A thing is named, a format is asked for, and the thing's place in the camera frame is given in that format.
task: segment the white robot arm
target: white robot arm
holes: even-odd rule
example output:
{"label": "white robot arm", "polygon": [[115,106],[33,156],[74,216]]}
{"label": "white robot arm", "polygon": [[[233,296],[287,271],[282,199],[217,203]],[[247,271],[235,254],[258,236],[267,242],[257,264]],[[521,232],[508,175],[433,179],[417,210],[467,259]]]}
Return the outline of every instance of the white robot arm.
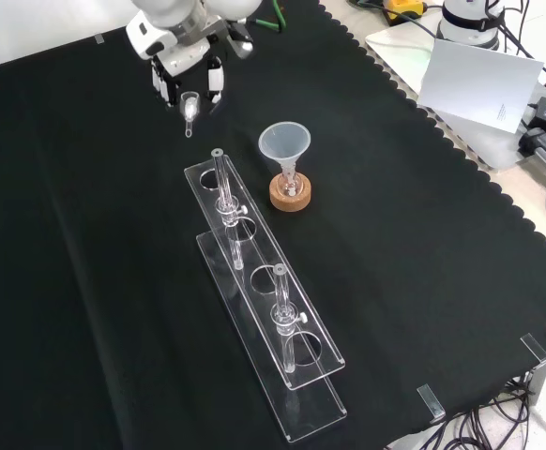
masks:
{"label": "white robot arm", "polygon": [[438,37],[496,50],[504,12],[502,0],[445,0]]}
{"label": "white robot arm", "polygon": [[155,89],[168,106],[178,103],[176,77],[206,60],[208,100],[216,105],[224,86],[219,58],[210,56],[212,43],[227,41],[240,58],[252,51],[244,20],[262,0],[131,0],[140,12],[127,26],[136,53],[152,61]]}

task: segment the clear acrylic test tube rack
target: clear acrylic test tube rack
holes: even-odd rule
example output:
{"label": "clear acrylic test tube rack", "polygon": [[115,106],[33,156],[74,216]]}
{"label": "clear acrylic test tube rack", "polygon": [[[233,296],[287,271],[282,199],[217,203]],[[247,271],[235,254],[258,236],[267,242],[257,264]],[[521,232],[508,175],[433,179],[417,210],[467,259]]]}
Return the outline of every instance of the clear acrylic test tube rack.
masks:
{"label": "clear acrylic test tube rack", "polygon": [[345,362],[231,160],[185,170],[211,231],[197,236],[288,442],[346,416],[328,376]]}

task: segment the black cable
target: black cable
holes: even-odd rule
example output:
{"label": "black cable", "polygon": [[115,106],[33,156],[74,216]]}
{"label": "black cable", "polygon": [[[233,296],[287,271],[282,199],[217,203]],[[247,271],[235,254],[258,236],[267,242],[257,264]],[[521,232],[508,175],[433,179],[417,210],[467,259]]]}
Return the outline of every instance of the black cable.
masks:
{"label": "black cable", "polygon": [[516,7],[505,7],[505,11],[517,11],[519,13],[523,12],[523,0],[520,0],[521,1],[521,5],[516,8]]}
{"label": "black cable", "polygon": [[490,0],[486,0],[486,16],[488,16],[488,19],[498,19],[496,16],[494,16],[490,9],[494,8],[498,4],[498,0],[496,0],[494,3],[490,5]]}
{"label": "black cable", "polygon": [[408,17],[406,14],[402,14],[402,13],[400,13],[398,11],[393,11],[392,9],[388,9],[386,7],[381,7],[381,6],[375,5],[373,3],[368,3],[366,0],[359,0],[358,2],[356,2],[356,5],[359,6],[359,7],[362,7],[362,8],[379,9],[381,11],[385,11],[385,12],[388,12],[390,14],[396,14],[401,19],[403,19],[403,20],[405,20],[407,22],[410,22],[410,23],[414,23],[416,26],[421,28],[423,31],[425,31],[432,38],[436,39],[435,34],[433,33],[432,30],[430,30],[426,26],[422,25],[421,23],[417,22],[415,19],[413,19],[411,17]]}
{"label": "black cable", "polygon": [[[529,390],[529,384],[524,382],[516,382],[511,380],[508,382],[504,389],[501,391],[502,394],[507,394],[510,398],[499,400],[497,397],[493,398],[489,403],[478,406],[469,412],[461,412],[454,415],[450,420],[447,420],[443,425],[437,429],[429,440],[423,444],[421,450],[427,450],[432,443],[434,443],[433,449],[439,449],[442,439],[445,436],[447,425],[453,420],[464,417],[463,422],[461,423],[458,437],[451,440],[448,444],[444,446],[444,450],[460,450],[462,448],[467,449],[467,445],[470,445],[479,450],[502,450],[506,445],[508,440],[511,438],[512,434],[515,432],[518,426],[525,424],[525,441],[523,445],[523,450],[527,446],[527,440],[529,437],[529,418],[530,418],[530,405],[529,405],[529,396],[531,394]],[[519,408],[518,416],[512,417],[509,414],[505,413],[502,407],[499,405],[512,402],[512,401],[521,401],[521,406]],[[507,435],[503,440],[493,448],[488,435],[481,423],[479,412],[484,408],[490,408],[492,406],[497,406],[499,412],[502,413],[508,420],[513,423],[513,426],[508,431]],[[464,436],[466,424],[470,425],[471,436]]]}
{"label": "black cable", "polygon": [[510,41],[515,44],[515,46],[520,49],[525,56],[531,59],[536,59],[534,56],[532,56],[524,47],[521,45],[521,42],[515,37],[515,35],[512,34],[512,32],[507,28],[506,25],[499,26],[498,29],[502,31],[507,38],[510,39]]}
{"label": "black cable", "polygon": [[525,5],[525,9],[523,10],[523,16],[521,17],[521,23],[519,25],[518,40],[519,40],[520,43],[522,43],[522,45],[523,45],[523,26],[525,25],[525,18],[527,17],[527,11],[529,10],[529,2],[530,2],[530,0],[527,0],[527,4]]}

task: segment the glass test tube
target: glass test tube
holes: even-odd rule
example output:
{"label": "glass test tube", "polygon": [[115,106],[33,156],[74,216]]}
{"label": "glass test tube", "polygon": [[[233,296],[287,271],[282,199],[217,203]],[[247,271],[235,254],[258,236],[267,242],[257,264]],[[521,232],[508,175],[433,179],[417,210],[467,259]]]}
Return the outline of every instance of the glass test tube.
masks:
{"label": "glass test tube", "polygon": [[296,328],[296,313],[290,306],[290,289],[288,287],[288,269],[285,264],[276,264],[273,267],[275,280],[275,299],[277,301],[278,332],[282,335],[283,369],[292,373],[296,370],[294,356],[294,341],[292,334]]}
{"label": "glass test tube", "polygon": [[216,148],[211,152],[211,155],[215,162],[215,175],[217,176],[217,184],[219,186],[219,208],[224,214],[223,224],[225,227],[228,227],[227,236],[229,238],[229,247],[232,251],[232,259],[234,260],[234,268],[235,270],[242,270],[244,268],[244,261],[242,260],[241,243],[237,236],[239,222],[237,220],[237,213],[235,212],[235,209],[239,205],[234,204],[232,192],[229,188],[223,151],[220,148]]}

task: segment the cable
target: cable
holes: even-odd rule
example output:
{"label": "cable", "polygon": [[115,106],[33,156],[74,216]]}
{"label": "cable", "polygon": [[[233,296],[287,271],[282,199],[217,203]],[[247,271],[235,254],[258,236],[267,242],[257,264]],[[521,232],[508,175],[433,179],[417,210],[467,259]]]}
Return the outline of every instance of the cable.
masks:
{"label": "cable", "polygon": [[285,18],[283,17],[283,14],[281,13],[281,9],[277,3],[277,0],[273,0],[273,8],[275,9],[275,15],[277,16],[277,21],[280,24],[280,30],[284,30],[287,24],[285,23]]}
{"label": "cable", "polygon": [[494,3],[490,5],[490,0],[486,0],[486,16],[488,16],[488,19],[498,19],[496,16],[494,16],[490,9],[494,8],[498,4],[498,0],[496,0]]}
{"label": "cable", "polygon": [[358,0],[358,2],[356,2],[356,4],[358,6],[360,6],[360,7],[363,7],[363,8],[380,9],[380,10],[388,12],[390,14],[396,14],[401,19],[403,19],[403,20],[405,20],[407,22],[410,22],[410,23],[414,23],[416,26],[421,28],[423,31],[425,31],[432,38],[436,39],[435,34],[429,28],[427,28],[426,26],[423,26],[421,23],[417,22],[415,19],[412,19],[412,18],[408,17],[405,14],[402,14],[402,13],[400,13],[398,11],[393,11],[392,9],[388,9],[386,7],[380,7],[379,5],[374,5],[373,3],[368,3],[366,0]]}
{"label": "cable", "polygon": [[518,40],[519,40],[520,43],[523,42],[523,26],[525,25],[525,18],[527,17],[527,11],[529,9],[529,2],[530,2],[530,0],[527,0],[527,4],[525,5],[525,9],[523,10],[523,16],[521,17],[521,24],[519,25]]}
{"label": "cable", "polygon": [[[479,450],[502,450],[508,440],[511,438],[518,426],[526,426],[525,429],[525,441],[523,443],[523,450],[527,446],[527,440],[529,438],[529,418],[530,418],[530,404],[529,404],[529,383],[528,382],[516,382],[511,380],[503,388],[501,394],[507,394],[510,398],[498,399],[497,397],[493,398],[489,403],[478,406],[471,411],[461,412],[454,415],[450,420],[447,420],[439,429],[437,429],[433,435],[427,440],[421,450],[430,449],[430,445],[433,443],[433,448],[430,450],[438,450],[440,448],[441,442],[445,436],[446,429],[449,423],[463,417],[461,426],[459,428],[458,436],[451,440],[444,446],[444,450],[460,450],[462,448],[467,449],[467,445],[470,445]],[[504,409],[500,406],[504,403],[512,401],[521,401],[521,406],[519,407],[519,412],[517,417],[511,417],[507,414]],[[484,408],[490,408],[496,406],[498,411],[503,414],[510,422],[513,423],[513,426],[510,428],[508,433],[502,439],[502,441],[494,448],[490,443],[488,434],[484,429],[481,419],[479,417],[479,412]],[[465,427],[469,424],[470,427],[470,436],[465,436]]]}
{"label": "cable", "polygon": [[275,16],[277,18],[277,23],[263,21],[261,19],[252,19],[250,22],[263,26],[264,28],[268,28],[269,30],[273,30],[273,31],[277,31],[278,33],[281,33],[287,27],[287,23],[285,21],[285,17],[283,17],[283,12],[281,12],[281,8],[278,4],[278,0],[272,0],[272,3],[273,3],[273,9],[275,9]]}
{"label": "cable", "polygon": [[519,13],[523,12],[523,0],[521,0],[521,5],[519,8],[516,7],[505,7],[505,11],[517,11]]}
{"label": "cable", "polygon": [[506,25],[503,24],[503,25],[499,26],[498,29],[499,29],[500,31],[502,31],[502,32],[505,34],[505,36],[506,36],[507,38],[509,38],[510,41],[511,41],[513,44],[515,44],[515,46],[523,52],[523,54],[524,54],[525,56],[527,56],[528,58],[531,58],[531,59],[536,59],[536,58],[534,58],[534,56],[532,56],[532,55],[523,47],[523,45],[521,45],[521,42],[519,42],[519,40],[512,34],[512,32],[507,28]]}

